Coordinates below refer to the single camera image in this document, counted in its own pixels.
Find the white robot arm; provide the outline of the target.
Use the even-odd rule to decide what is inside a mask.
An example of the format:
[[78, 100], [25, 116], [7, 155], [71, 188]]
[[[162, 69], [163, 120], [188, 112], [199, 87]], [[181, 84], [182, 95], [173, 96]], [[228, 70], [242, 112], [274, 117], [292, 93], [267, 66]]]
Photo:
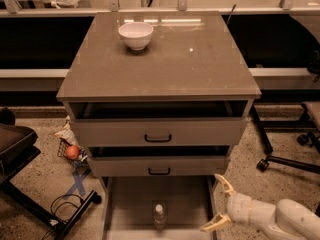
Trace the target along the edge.
[[215, 179], [226, 196], [226, 213], [216, 214], [200, 227], [202, 232], [213, 232], [232, 222], [253, 225], [269, 240], [320, 240], [320, 218], [308, 208], [291, 200], [282, 199], [276, 205], [255, 200], [236, 192], [220, 174]]

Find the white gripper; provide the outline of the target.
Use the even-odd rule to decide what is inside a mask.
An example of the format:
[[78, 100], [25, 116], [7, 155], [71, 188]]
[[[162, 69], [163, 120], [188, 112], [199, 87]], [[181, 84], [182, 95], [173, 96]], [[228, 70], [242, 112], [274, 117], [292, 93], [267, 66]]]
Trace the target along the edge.
[[236, 193], [231, 183], [220, 174], [215, 174], [215, 179], [221, 184], [223, 193], [227, 198], [227, 214], [216, 214], [209, 222], [200, 227], [201, 232], [209, 233], [227, 227], [231, 220], [248, 224], [252, 198]]

